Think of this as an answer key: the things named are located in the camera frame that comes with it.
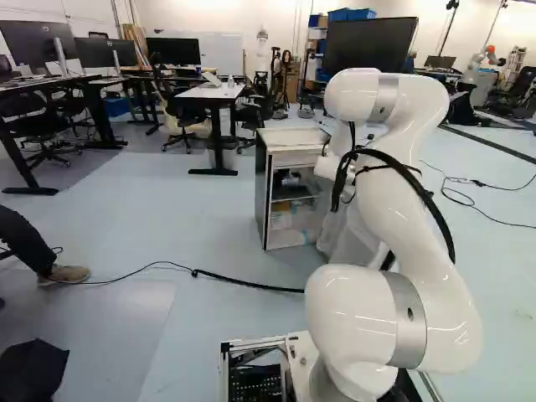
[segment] blue box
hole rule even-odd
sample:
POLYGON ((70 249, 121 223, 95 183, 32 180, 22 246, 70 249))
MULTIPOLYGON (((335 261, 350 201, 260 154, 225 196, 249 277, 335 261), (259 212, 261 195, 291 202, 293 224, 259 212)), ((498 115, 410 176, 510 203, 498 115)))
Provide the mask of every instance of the blue box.
POLYGON ((320 69, 317 69, 317 80, 328 82, 332 77, 333 77, 333 75, 328 74, 328 73, 324 73, 322 71, 322 67, 320 69))
POLYGON ((320 14, 311 14, 309 16, 309 26, 310 27, 317 27, 319 19, 320 19, 320 14))
POLYGON ((361 8, 360 10, 347 11, 348 21, 355 21, 357 19, 372 19, 376 18, 376 12, 370 8, 361 8))
POLYGON ((327 13, 327 19, 332 21, 355 21, 358 19, 376 18, 376 12, 370 8, 352 10, 351 8, 339 8, 327 13))
POLYGON ((327 13, 327 21, 346 21, 348 19, 348 8, 339 8, 327 13))
POLYGON ((320 53, 320 54, 324 54, 326 53, 326 45, 327 45, 327 41, 326 39, 320 39, 318 41, 318 49, 317 49, 317 52, 320 53))
POLYGON ((105 98, 104 104, 109 117, 118 117, 129 112, 126 98, 105 98))

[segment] shoe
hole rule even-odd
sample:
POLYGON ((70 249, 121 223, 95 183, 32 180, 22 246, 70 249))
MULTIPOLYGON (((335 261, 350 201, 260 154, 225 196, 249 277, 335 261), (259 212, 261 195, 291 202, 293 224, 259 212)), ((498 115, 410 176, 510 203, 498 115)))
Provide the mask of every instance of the shoe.
POLYGON ((81 283, 89 278, 90 274, 89 268, 84 266, 54 264, 48 277, 39 277, 38 286, 50 286, 55 283, 81 283))

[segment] black bag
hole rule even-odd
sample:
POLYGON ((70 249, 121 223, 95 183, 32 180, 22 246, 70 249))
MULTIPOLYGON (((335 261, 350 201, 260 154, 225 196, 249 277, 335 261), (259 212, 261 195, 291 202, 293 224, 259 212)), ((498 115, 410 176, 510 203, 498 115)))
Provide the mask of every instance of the black bag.
POLYGON ((8 348, 0 356, 0 402, 50 402, 68 357, 40 339, 8 348))

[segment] person's leg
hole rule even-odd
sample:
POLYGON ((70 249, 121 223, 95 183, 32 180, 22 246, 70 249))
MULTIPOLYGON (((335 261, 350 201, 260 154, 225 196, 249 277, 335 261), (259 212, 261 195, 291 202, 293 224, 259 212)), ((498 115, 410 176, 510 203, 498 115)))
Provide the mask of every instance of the person's leg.
POLYGON ((0 239, 39 276, 39 285, 81 282, 90 276, 83 266, 55 264, 56 254, 41 234, 19 213, 0 205, 0 239))
POLYGON ((19 213, 0 205, 0 239, 39 276, 49 276, 56 254, 19 213))

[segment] jeans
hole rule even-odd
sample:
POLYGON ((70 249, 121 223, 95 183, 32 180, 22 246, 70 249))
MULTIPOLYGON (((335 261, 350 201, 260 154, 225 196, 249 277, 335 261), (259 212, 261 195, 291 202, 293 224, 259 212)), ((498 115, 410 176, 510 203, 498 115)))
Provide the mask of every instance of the jeans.
POLYGON ((56 254, 41 234, 19 213, 0 205, 0 239, 30 269, 49 276, 56 254))

